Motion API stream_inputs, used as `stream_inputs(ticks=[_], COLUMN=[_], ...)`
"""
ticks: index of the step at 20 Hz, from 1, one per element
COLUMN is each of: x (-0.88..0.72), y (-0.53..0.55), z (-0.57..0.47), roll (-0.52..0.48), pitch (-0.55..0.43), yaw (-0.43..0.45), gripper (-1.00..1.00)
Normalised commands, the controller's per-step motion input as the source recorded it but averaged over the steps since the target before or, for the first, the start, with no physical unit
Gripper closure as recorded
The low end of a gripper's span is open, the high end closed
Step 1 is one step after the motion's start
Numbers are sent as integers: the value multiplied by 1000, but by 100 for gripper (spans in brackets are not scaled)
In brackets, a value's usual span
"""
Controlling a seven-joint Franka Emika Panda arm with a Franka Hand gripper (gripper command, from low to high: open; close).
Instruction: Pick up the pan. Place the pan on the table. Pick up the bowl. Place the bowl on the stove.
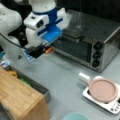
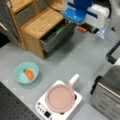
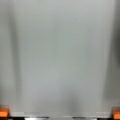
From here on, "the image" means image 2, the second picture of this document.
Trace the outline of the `blue and white gripper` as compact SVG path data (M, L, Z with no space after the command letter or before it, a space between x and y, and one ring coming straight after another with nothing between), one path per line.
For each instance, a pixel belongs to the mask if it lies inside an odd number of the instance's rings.
M73 0L63 12L63 17L73 23L80 24L88 13L87 9L93 5L94 0Z

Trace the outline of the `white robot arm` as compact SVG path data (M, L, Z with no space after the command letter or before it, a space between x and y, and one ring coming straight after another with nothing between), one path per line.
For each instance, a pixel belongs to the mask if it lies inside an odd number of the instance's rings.
M87 23L95 28L103 29L107 24L110 10L95 4L94 0L73 0L67 3L63 17L71 22L81 25Z

